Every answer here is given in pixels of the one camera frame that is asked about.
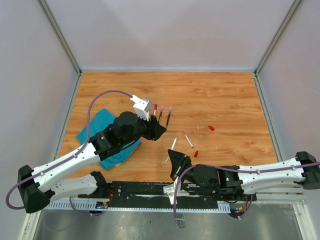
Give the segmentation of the thin white red-end pen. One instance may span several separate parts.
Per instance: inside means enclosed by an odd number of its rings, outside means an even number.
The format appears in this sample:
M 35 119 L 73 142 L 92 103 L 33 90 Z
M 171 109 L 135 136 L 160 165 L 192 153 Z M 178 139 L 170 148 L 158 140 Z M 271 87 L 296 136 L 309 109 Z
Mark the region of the thin white red-end pen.
M 171 148 L 170 148 L 171 150 L 174 150 L 175 145 L 176 145 L 176 143 L 177 143 L 177 139 L 178 139 L 178 137 L 175 137 L 175 138 L 174 138 L 173 143 L 172 143 Z

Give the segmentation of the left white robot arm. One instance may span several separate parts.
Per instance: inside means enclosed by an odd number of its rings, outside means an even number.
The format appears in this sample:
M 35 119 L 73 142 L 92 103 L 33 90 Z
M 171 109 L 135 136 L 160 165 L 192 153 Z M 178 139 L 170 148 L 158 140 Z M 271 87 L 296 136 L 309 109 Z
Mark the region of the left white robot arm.
M 31 214 L 62 198 L 77 195 L 103 197 L 107 193 L 107 182 L 100 172 L 79 178 L 67 177 L 88 165 L 119 154 L 140 138 L 156 141 L 166 130 L 155 115 L 143 119 L 125 111 L 72 152 L 42 166 L 22 166 L 18 170 L 17 187 L 23 202 L 22 209 Z

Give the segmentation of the blue gel pen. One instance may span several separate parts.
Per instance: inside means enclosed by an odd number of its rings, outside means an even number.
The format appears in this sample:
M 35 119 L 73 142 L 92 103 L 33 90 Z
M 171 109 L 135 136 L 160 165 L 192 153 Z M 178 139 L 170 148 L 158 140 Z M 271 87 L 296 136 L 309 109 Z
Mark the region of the blue gel pen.
M 169 113 L 169 111 L 168 111 L 167 120 L 166 120 L 166 124 L 165 124 L 165 127 L 166 127 L 166 128 L 168 128 L 168 126 L 169 126 L 169 122 L 170 122 L 171 115 L 172 115 L 172 112 Z

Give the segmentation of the white whiteboard marker purple end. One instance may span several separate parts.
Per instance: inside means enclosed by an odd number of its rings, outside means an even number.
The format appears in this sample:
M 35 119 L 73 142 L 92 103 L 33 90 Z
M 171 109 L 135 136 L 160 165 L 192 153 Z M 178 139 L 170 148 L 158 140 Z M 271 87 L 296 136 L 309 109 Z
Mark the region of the white whiteboard marker purple end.
M 158 105 L 155 103 L 154 108 L 153 108 L 153 115 L 154 116 L 157 116 L 157 109 L 158 109 Z

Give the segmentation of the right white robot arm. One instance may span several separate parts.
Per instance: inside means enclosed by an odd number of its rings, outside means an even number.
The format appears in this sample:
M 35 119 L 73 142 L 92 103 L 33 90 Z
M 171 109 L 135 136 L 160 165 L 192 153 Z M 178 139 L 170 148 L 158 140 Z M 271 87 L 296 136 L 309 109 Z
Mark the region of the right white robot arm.
M 169 149 L 170 178 L 176 183 L 188 181 L 225 200 L 240 200 L 262 190 L 302 186 L 305 190 L 320 187 L 320 164 L 306 151 L 297 152 L 285 161 L 263 165 L 212 166 L 192 165 L 191 158 Z

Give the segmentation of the pink transparent gel pen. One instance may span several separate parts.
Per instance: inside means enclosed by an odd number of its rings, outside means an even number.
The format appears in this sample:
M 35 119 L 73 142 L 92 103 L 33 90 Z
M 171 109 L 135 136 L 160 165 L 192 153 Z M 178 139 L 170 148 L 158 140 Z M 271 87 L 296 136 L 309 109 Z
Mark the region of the pink transparent gel pen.
M 158 122 L 159 122 L 159 123 L 161 122 L 162 114 L 163 114 L 163 112 L 161 112 L 161 111 L 160 111 L 160 113 L 159 113 L 159 117 L 158 117 Z

